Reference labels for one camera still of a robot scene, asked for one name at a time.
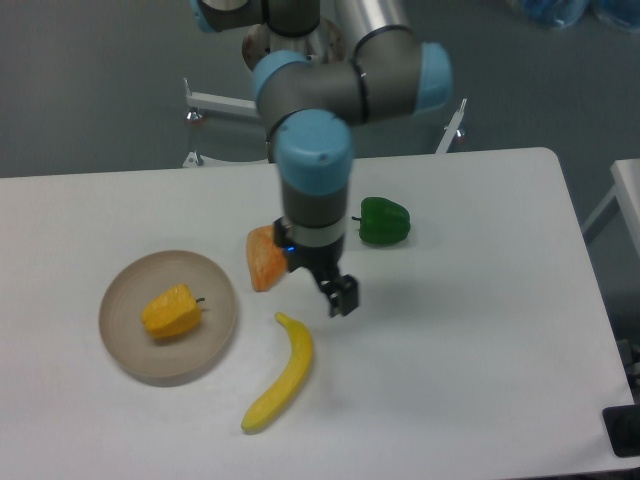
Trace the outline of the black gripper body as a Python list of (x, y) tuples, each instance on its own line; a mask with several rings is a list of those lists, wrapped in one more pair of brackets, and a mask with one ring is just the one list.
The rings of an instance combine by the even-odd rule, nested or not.
[(338, 262), (343, 253), (344, 236), (331, 242), (323, 240), (320, 246), (308, 246), (293, 238), (294, 227), (284, 219), (276, 220), (273, 227), (274, 245), (282, 251), (289, 272), (304, 268), (312, 274), (324, 295), (342, 294), (344, 280)]

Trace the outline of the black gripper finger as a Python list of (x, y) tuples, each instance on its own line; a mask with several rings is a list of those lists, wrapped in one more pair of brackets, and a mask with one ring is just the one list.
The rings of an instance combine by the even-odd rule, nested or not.
[(331, 317), (347, 316), (359, 307), (359, 283), (351, 275), (343, 275), (327, 284)]

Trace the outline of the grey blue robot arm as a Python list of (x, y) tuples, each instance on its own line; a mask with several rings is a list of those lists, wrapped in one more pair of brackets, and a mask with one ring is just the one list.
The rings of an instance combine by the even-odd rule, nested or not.
[(355, 125), (445, 105), (450, 57), (418, 41), (398, 1), (340, 1), (347, 59), (326, 63), (304, 51), (319, 30), (316, 1), (194, 1), (199, 27), (223, 32), (263, 26), (268, 53), (253, 68), (252, 88), (268, 158), (279, 171), (283, 214), (274, 241), (289, 270), (308, 270), (331, 315), (359, 304), (357, 280), (339, 270), (343, 252)]

